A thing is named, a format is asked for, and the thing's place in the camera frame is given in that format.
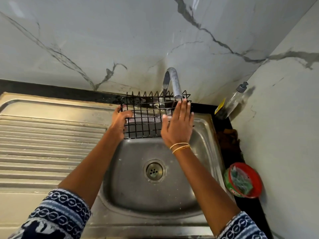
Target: yellow bracelet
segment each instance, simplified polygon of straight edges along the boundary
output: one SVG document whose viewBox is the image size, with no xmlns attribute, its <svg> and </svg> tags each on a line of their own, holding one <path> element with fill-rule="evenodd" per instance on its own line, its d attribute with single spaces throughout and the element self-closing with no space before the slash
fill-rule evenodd
<svg viewBox="0 0 319 239">
<path fill-rule="evenodd" d="M 187 142 L 179 142 L 179 143 L 175 143 L 174 145 L 172 145 L 170 147 L 170 149 L 172 149 L 172 147 L 174 147 L 175 145 L 178 145 L 178 144 L 187 144 L 188 146 L 190 146 L 189 143 L 187 143 Z"/>
<path fill-rule="evenodd" d="M 177 150 L 184 149 L 184 148 L 190 148 L 190 145 L 181 146 L 181 147 L 175 149 L 175 150 L 173 151 L 173 154 L 174 154 Z"/>
</svg>

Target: sink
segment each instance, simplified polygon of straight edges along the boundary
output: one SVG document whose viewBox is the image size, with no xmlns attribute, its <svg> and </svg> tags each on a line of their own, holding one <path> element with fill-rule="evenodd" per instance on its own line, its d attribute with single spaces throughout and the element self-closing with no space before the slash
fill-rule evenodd
<svg viewBox="0 0 319 239">
<path fill-rule="evenodd" d="M 191 149 L 216 176 L 205 124 L 197 118 L 194 125 Z M 119 213 L 141 217 L 190 217 L 202 213 L 178 161 L 162 138 L 124 140 L 114 154 L 102 191 L 105 205 Z"/>
<path fill-rule="evenodd" d="M 116 105 L 5 93 L 0 96 L 0 203 L 22 221 L 90 152 Z M 195 114 L 191 149 L 225 190 L 209 114 Z M 22 221 L 10 222 L 12 232 Z M 161 138 L 117 148 L 82 238 L 213 237 L 177 160 Z"/>
</svg>

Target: patterned sleeve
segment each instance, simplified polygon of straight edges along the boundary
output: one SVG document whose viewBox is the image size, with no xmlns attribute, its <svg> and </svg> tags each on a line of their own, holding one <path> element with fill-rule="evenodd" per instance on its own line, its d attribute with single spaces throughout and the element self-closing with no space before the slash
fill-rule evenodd
<svg viewBox="0 0 319 239">
<path fill-rule="evenodd" d="M 91 211 L 77 195 L 54 189 L 9 239 L 79 239 Z"/>
<path fill-rule="evenodd" d="M 242 211 L 226 225 L 217 239 L 267 239 L 267 237 L 246 212 Z"/>
</svg>

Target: bottle label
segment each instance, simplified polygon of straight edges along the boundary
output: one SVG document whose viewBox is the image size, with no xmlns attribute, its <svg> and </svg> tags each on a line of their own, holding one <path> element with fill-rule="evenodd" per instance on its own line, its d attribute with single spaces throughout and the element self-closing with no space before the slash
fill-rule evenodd
<svg viewBox="0 0 319 239">
<path fill-rule="evenodd" d="M 216 108 L 216 110 L 215 110 L 215 115 L 216 115 L 216 113 L 224 106 L 225 99 L 226 99 L 226 98 L 224 98 L 223 101 L 222 101 L 222 102 L 219 104 L 219 106 Z"/>
</svg>

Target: sink drain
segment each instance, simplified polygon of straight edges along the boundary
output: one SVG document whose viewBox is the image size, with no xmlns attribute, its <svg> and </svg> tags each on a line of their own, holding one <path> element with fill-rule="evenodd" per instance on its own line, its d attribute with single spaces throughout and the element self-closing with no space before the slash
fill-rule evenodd
<svg viewBox="0 0 319 239">
<path fill-rule="evenodd" d="M 144 175 L 149 182 L 159 183 L 166 175 L 166 168 L 162 161 L 151 159 L 144 165 Z"/>
<path fill-rule="evenodd" d="M 150 180 L 159 180 L 163 176 L 163 167 L 157 162 L 150 163 L 146 168 L 146 176 Z"/>
</svg>

